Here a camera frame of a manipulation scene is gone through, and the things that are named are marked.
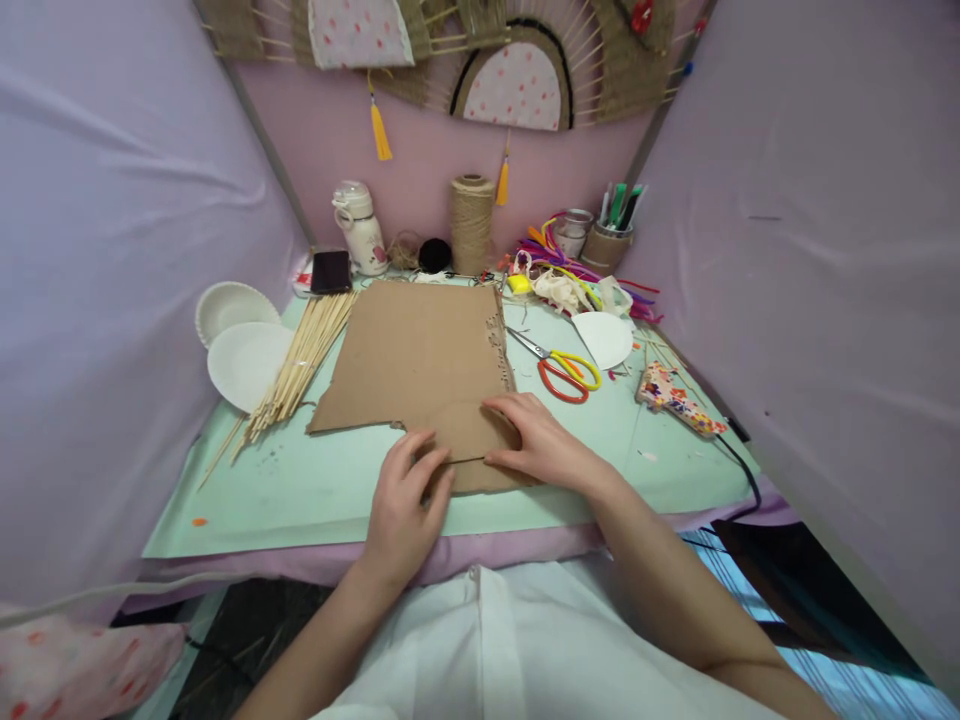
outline lavender fabric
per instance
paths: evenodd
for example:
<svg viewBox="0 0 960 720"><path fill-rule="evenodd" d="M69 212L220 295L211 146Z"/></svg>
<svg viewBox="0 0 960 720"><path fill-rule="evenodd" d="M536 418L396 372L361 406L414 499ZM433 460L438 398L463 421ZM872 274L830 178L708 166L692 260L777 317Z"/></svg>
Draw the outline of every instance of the lavender fabric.
<svg viewBox="0 0 960 720"><path fill-rule="evenodd" d="M620 268L955 701L958 38L955 0L718 3Z"/></svg>
<svg viewBox="0 0 960 720"><path fill-rule="evenodd" d="M0 17L0 602L31 606L136 579L217 401L198 297L283 306L306 243L189 2Z"/></svg>

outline pen holder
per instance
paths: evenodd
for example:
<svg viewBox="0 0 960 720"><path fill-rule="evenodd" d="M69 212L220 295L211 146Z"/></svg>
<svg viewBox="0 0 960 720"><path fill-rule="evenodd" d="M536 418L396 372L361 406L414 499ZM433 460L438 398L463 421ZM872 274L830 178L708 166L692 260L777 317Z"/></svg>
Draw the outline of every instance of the pen holder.
<svg viewBox="0 0 960 720"><path fill-rule="evenodd" d="M613 275L633 244L633 225L626 230L611 230L596 224L590 228L580 262L601 277Z"/></svg>

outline floral glue gun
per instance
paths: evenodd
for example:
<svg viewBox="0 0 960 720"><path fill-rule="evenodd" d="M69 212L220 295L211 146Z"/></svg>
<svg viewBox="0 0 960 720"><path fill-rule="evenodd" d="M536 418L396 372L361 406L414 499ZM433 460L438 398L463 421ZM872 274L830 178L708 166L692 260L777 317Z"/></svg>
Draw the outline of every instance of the floral glue gun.
<svg viewBox="0 0 960 720"><path fill-rule="evenodd" d="M687 391L674 387L670 372L654 360L647 365L637 388L637 402L645 402L654 412L666 408L704 437L726 432L722 422L711 420L697 403L687 397Z"/></svg>

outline paper plate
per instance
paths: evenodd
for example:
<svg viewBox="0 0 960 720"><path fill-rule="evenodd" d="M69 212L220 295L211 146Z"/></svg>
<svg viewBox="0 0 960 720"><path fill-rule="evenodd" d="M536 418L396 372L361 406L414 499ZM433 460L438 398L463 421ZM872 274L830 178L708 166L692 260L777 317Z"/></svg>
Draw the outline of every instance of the paper plate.
<svg viewBox="0 0 960 720"><path fill-rule="evenodd" d="M210 345L207 372L228 402L252 413L276 380L292 342L293 330L283 325L234 325Z"/></svg>
<svg viewBox="0 0 960 720"><path fill-rule="evenodd" d="M205 348L229 327L246 322L280 324L280 313L266 296L249 285L225 282L211 285L197 303L197 335Z"/></svg>
<svg viewBox="0 0 960 720"><path fill-rule="evenodd" d="M573 317L580 339L594 364L601 370L616 367L633 350L633 330L621 318L605 312L586 312Z"/></svg>

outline pen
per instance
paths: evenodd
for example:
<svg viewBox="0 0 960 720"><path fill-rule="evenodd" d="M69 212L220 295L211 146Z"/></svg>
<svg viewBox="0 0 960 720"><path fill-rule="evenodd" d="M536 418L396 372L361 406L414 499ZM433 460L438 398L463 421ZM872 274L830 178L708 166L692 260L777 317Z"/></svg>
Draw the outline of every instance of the pen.
<svg viewBox="0 0 960 720"><path fill-rule="evenodd" d="M617 223L620 221L620 208L623 204L623 196L627 193L627 184L620 183L617 185L617 191L613 195L613 206L610 208L610 222L607 224L607 227L611 230L616 230Z"/></svg>
<svg viewBox="0 0 960 720"><path fill-rule="evenodd" d="M642 203L643 199L649 194L650 194L650 186L644 185L643 189L640 191L640 195L637 197L637 202L633 206L633 215L630 216L630 224L627 225L627 227L630 227L630 225L633 225L633 221L637 217L637 210L640 209L640 203Z"/></svg>
<svg viewBox="0 0 960 720"><path fill-rule="evenodd" d="M600 224L603 225L607 221L607 205L610 202L610 191L607 190L603 194L603 205L600 206Z"/></svg>
<svg viewBox="0 0 960 720"><path fill-rule="evenodd" d="M637 207L637 198L640 197L640 194L643 192L643 185L637 185L633 188L633 192L630 193L630 197L627 200L626 206L623 208L623 215L620 216L620 222L617 224L617 230L624 231L630 227L630 223L633 220L633 211Z"/></svg>

